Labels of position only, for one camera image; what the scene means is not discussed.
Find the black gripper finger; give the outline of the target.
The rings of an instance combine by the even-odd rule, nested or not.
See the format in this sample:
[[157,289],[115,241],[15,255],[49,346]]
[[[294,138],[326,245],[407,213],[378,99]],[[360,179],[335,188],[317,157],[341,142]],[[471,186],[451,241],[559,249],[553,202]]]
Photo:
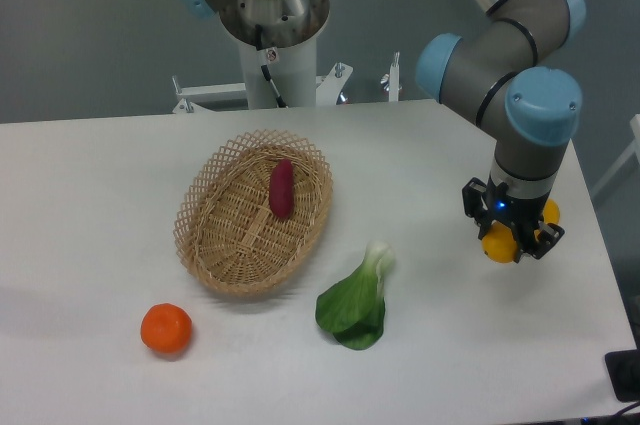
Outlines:
[[539,222],[537,229],[531,223],[516,225],[512,232],[516,241],[515,263],[519,263],[524,256],[541,259],[565,234],[561,226],[544,222]]
[[486,184],[476,177],[471,178],[462,189],[464,213],[478,226],[479,240],[487,235],[493,223],[493,216],[484,201],[486,190]]

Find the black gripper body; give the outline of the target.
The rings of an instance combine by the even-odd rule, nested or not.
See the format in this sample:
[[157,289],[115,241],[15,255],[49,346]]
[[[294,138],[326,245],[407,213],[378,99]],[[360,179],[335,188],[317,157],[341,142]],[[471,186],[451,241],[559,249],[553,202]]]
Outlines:
[[509,187],[504,182],[497,185],[489,178],[486,190],[481,195],[486,208],[475,218],[480,228],[478,238],[484,238],[491,225],[499,222],[511,231],[518,245],[533,245],[534,231],[539,228],[538,223],[550,192],[534,198],[516,198],[508,192]]

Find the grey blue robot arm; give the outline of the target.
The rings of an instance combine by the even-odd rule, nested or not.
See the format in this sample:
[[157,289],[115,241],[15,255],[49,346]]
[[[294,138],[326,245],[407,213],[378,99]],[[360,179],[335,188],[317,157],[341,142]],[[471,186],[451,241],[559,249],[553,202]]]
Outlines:
[[[348,71],[316,75],[316,39],[329,0],[182,0],[218,16],[236,41],[253,109],[336,103]],[[475,0],[490,19],[476,39],[441,34],[421,52],[415,79],[438,103],[495,142],[487,180],[463,188],[465,214],[499,263],[543,257],[563,236],[549,195],[582,106],[569,74],[542,61],[582,27],[584,0]]]

